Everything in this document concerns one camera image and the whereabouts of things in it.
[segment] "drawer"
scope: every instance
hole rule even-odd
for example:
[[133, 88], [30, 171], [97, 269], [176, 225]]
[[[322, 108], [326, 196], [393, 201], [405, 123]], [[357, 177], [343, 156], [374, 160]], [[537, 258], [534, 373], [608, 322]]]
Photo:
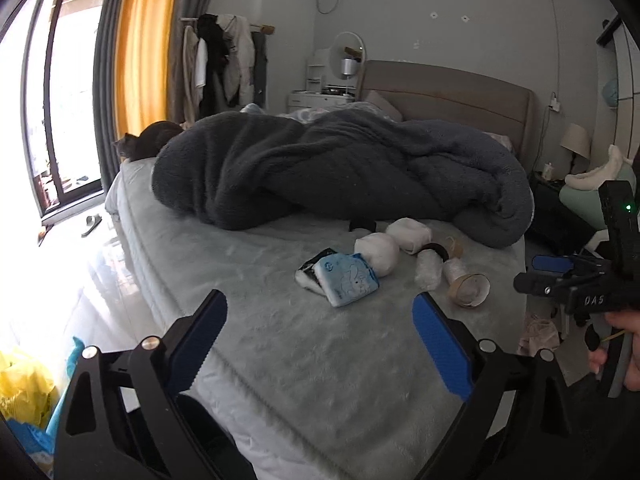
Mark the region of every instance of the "drawer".
[[289, 106], [299, 106], [301, 108], [305, 107], [305, 96], [302, 94], [289, 94], [289, 99], [287, 100], [287, 105]]
[[349, 103], [353, 97], [323, 95], [323, 94], [289, 94], [287, 105], [302, 108], [327, 108], [339, 104]]

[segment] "yellow plastic bag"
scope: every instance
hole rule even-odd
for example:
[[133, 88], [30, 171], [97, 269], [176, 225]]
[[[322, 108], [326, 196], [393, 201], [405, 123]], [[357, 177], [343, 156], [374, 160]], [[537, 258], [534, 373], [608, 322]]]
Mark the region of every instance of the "yellow plastic bag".
[[0, 411], [4, 418], [47, 425], [58, 393], [51, 373], [19, 348], [0, 351]]

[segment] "hanging clothes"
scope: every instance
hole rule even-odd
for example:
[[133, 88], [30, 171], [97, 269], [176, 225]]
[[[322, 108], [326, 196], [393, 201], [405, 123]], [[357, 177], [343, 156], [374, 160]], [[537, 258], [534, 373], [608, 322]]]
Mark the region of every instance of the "hanging clothes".
[[238, 102], [245, 106], [254, 100], [252, 71], [255, 61], [251, 26], [244, 16], [220, 14], [218, 25], [231, 41], [229, 64], [225, 68], [224, 86], [226, 102], [230, 103], [238, 92]]
[[254, 103], [260, 108], [266, 104], [267, 92], [267, 35], [263, 32], [252, 32], [254, 41]]
[[198, 49], [196, 51], [196, 66], [193, 71], [193, 84], [198, 94], [198, 104], [202, 101], [202, 89], [207, 84], [207, 61], [209, 54], [207, 53], [207, 42], [202, 38], [198, 41]]
[[216, 23], [217, 18], [213, 14], [203, 14], [198, 18], [198, 35], [207, 43], [206, 85], [202, 89], [199, 119], [228, 110], [221, 81], [228, 64], [229, 50], [223, 31]]
[[198, 44], [200, 40], [193, 27], [187, 25], [184, 27], [184, 37], [182, 38], [182, 81], [184, 84], [184, 123], [183, 127], [189, 128], [196, 121], [196, 113], [200, 100], [198, 98], [198, 89], [196, 88], [196, 55], [198, 53]]

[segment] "pillow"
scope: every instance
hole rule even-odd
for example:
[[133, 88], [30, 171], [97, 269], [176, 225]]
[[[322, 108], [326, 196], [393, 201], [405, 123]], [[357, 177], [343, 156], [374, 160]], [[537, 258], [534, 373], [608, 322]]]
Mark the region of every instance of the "pillow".
[[367, 97], [364, 100], [367, 103], [371, 103], [372, 105], [380, 108], [391, 118], [392, 121], [395, 121], [396, 123], [401, 123], [402, 121], [404, 121], [404, 117], [402, 117], [402, 114], [398, 111], [398, 109], [395, 108], [389, 101], [383, 98], [382, 95], [380, 95], [375, 90], [369, 91]]
[[503, 145], [505, 148], [507, 148], [507, 150], [509, 150], [510, 153], [514, 153], [513, 144], [511, 143], [511, 139], [509, 137], [507, 137], [506, 135], [492, 134], [491, 132], [483, 132], [483, 133], [487, 134], [493, 140], [496, 140], [497, 142], [500, 142], [500, 144]]

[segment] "upholstered headboard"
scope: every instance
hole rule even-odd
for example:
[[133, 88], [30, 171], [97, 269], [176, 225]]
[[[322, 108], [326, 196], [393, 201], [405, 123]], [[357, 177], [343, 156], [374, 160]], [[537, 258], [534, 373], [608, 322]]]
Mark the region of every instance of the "upholstered headboard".
[[492, 77], [442, 66], [370, 60], [356, 98], [377, 91], [411, 119], [443, 119], [508, 136], [518, 159], [529, 158], [534, 93]]

